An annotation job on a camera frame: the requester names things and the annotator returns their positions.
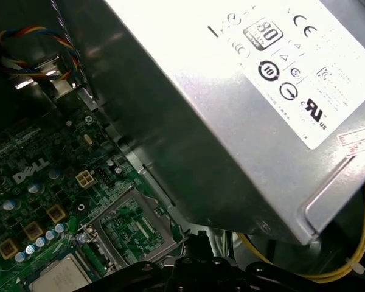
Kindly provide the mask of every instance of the dell logo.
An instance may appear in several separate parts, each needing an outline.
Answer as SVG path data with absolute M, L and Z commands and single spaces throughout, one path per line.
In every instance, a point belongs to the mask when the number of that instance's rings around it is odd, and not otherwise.
M 40 163 L 39 165 L 36 162 L 33 162 L 31 166 L 27 166 L 22 172 L 13 175 L 12 178 L 15 180 L 16 184 L 22 183 L 26 177 L 32 176 L 35 172 L 39 172 L 50 164 L 49 161 L 45 161 L 43 158 L 39 158 L 38 162 Z

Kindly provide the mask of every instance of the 80 plus logo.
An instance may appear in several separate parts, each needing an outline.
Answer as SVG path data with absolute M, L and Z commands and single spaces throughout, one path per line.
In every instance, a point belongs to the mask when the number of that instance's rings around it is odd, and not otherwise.
M 243 30 L 243 34 L 257 50 L 267 49 L 284 36 L 275 23 L 266 18 L 260 19 Z

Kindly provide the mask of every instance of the chip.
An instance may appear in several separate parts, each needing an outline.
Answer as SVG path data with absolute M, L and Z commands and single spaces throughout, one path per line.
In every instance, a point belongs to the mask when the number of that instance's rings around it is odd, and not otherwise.
M 58 223 L 68 216 L 68 214 L 59 204 L 56 204 L 52 206 L 49 210 L 47 210 L 47 214 L 50 216 L 51 220 L 53 220 L 54 223 Z
M 10 259 L 19 252 L 18 246 L 12 239 L 7 239 L 0 244 L 0 255 L 4 260 Z
M 34 241 L 44 234 L 41 226 L 36 221 L 31 222 L 23 228 L 29 240 Z
M 28 288 L 33 292 L 69 292 L 76 291 L 91 282 L 76 257 L 69 254 L 59 262 L 48 266 Z
M 54 186 L 51 187 L 51 190 L 53 191 L 53 193 L 59 193 L 61 192 L 61 187 L 55 184 Z

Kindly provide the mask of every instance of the yellow wire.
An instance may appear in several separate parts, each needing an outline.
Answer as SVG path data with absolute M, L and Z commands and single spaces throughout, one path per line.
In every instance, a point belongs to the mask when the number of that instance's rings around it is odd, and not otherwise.
M 254 247 L 254 245 L 252 245 L 250 243 L 249 240 L 247 240 L 247 238 L 245 237 L 244 234 L 238 233 L 238 236 L 241 239 L 241 241 L 251 250 L 251 252 L 255 256 L 260 258 L 265 263 L 269 263 L 270 265 L 274 264 L 274 263 L 270 262 L 263 254 L 261 254 L 261 252 L 258 249 L 256 249 Z M 361 233 L 360 243 L 358 244 L 358 247 L 357 247 L 356 251 L 354 252 L 354 255 L 350 258 L 350 262 L 351 263 L 360 262 L 360 260 L 362 259 L 364 254 L 365 254 L 365 212 L 364 212 L 364 224 L 363 224 L 363 230 Z M 346 263 L 339 269 L 329 272 L 329 273 L 318 274 L 318 275 L 308 275 L 308 274 L 303 275 L 302 274 L 300 276 L 310 279 L 316 283 L 329 283 L 329 282 L 334 282 L 336 280 L 339 280 L 340 278 L 346 276 L 351 271 L 352 271 L 352 267 L 350 266 L 349 263 Z

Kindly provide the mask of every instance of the screw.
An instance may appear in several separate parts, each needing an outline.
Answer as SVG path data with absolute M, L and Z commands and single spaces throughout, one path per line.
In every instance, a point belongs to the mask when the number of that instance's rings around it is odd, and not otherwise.
M 152 266 L 150 266 L 150 265 L 145 265 L 143 268 L 142 268 L 142 270 L 144 271 L 144 272 L 149 272 L 149 271 L 151 271 L 153 269 L 153 267 Z
M 93 117 L 91 117 L 91 116 L 86 116 L 86 117 L 85 117 L 85 119 L 84 119 L 84 121 L 85 121 L 88 125 L 90 125 L 90 124 L 92 124 L 92 123 L 93 123 Z

